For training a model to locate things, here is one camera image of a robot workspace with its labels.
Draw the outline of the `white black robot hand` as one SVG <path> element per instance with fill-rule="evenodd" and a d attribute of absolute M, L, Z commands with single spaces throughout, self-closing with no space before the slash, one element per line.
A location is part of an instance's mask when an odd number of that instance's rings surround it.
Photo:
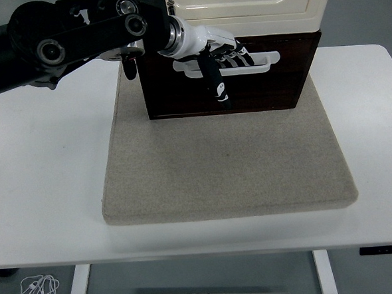
<path fill-rule="evenodd" d="M 253 66 L 246 48 L 228 31 L 210 26 L 194 27 L 177 16 L 169 18 L 170 38 L 161 52 L 165 57 L 186 63 L 195 61 L 208 91 L 224 109 L 231 109 L 220 69 Z"/>

